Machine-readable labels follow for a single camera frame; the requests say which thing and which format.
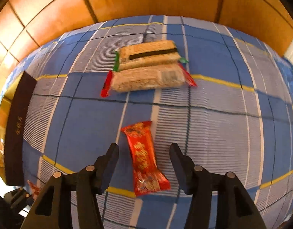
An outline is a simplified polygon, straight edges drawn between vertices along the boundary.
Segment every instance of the striped fabric pattern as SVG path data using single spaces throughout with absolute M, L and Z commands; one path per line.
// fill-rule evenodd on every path
M 188 59 L 185 68 L 197 88 L 100 97 L 115 51 L 161 39 L 173 40 Z M 171 143 L 210 172 L 233 171 L 268 229 L 293 210 L 293 66 L 258 39 L 193 18 L 129 17 L 65 33 L 40 47 L 14 69 L 3 92 L 23 70 L 38 80 L 23 135 L 27 179 L 43 187 L 55 171 L 79 172 L 118 143 L 110 186 L 97 195 L 105 228 L 184 227 L 192 197 L 179 189 Z M 136 198 L 120 128 L 147 120 L 152 120 L 158 168 L 171 189 Z M 74 229 L 79 228 L 76 206 L 72 192 Z M 210 228 L 216 206 L 214 192 Z

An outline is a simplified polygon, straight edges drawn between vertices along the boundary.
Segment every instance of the barcode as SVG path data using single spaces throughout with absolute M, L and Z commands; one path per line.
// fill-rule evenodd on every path
M 161 80 L 163 83 L 177 81 L 177 73 L 174 70 L 161 72 Z

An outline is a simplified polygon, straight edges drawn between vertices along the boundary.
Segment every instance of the plaid tablecloth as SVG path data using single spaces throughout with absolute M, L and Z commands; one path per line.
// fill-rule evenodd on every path
M 114 50 L 174 40 L 198 87 L 100 97 Z M 107 192 L 98 196 L 105 228 L 183 228 L 191 197 L 179 186 L 168 149 L 176 142 L 208 171 L 237 174 L 268 228 L 293 206 L 293 66 L 268 45 L 225 26 L 178 16 L 139 16 L 63 34 L 27 56 L 38 80 L 24 128 L 25 177 L 44 186 L 53 172 L 78 172 L 105 154 L 120 156 Z M 171 190 L 135 198 L 128 143 L 120 128 L 152 120 L 158 167 Z M 76 194 L 72 219 L 78 228 Z M 215 227 L 213 193 L 210 228 Z

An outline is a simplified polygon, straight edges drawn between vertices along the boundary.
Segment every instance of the metal pin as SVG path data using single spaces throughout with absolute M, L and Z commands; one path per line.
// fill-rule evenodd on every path
M 235 174 L 233 172 L 228 172 L 227 177 L 229 178 L 235 178 Z
M 87 171 L 93 171 L 95 169 L 95 167 L 93 166 L 93 165 L 88 165 L 87 167 L 86 167 L 86 170 Z
M 195 166 L 194 166 L 194 170 L 195 170 L 195 171 L 202 171 L 202 166 L 200 166 L 200 165 L 195 165 Z
M 62 173 L 59 172 L 59 171 L 57 171 L 57 172 L 55 172 L 55 173 L 53 174 L 53 177 L 55 177 L 55 178 L 59 178 L 61 175 L 62 175 Z

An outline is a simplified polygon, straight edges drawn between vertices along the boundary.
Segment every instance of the wooden floor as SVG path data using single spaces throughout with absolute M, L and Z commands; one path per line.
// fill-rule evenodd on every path
M 220 23 L 259 38 L 281 56 L 293 39 L 293 20 L 279 0 L 10 0 L 0 13 L 0 76 L 67 31 L 151 14 Z

